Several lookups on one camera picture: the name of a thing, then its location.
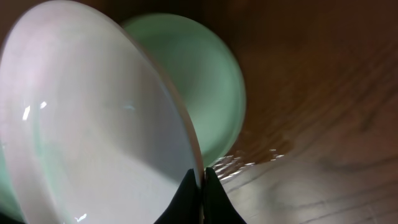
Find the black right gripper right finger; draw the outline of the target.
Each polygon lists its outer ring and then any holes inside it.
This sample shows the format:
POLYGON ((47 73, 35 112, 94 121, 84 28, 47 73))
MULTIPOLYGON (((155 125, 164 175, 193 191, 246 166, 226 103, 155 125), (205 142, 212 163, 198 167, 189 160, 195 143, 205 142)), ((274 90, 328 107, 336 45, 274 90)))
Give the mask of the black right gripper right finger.
POLYGON ((202 196, 205 224, 246 224, 234 209, 217 174, 211 167, 205 170, 202 196))

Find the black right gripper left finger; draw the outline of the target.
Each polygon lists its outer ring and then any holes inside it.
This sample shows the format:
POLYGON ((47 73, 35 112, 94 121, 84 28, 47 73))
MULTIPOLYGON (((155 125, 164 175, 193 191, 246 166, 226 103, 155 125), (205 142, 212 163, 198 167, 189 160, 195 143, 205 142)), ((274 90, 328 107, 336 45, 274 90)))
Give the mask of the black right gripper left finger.
POLYGON ((198 224, 200 222, 201 199, 195 173, 189 169, 179 185, 169 206, 155 224, 198 224))

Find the white plate with green stain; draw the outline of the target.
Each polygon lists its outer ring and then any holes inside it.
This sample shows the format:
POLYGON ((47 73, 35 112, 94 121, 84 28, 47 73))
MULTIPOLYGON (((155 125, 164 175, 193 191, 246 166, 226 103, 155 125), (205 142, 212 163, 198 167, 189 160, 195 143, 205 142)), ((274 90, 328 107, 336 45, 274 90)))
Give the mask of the white plate with green stain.
POLYGON ((1 55, 1 144, 27 223, 154 223, 184 175, 190 117, 117 23, 74 1, 26 11, 1 55))

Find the mint green plate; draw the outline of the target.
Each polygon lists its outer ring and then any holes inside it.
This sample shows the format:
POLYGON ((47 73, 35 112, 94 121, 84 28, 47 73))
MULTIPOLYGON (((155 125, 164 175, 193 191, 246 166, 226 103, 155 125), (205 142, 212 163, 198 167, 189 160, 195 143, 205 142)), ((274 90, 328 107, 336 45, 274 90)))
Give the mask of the mint green plate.
POLYGON ((170 78, 195 130, 204 171, 227 153, 243 124, 238 63, 214 33, 182 16, 143 16, 121 28, 170 78))

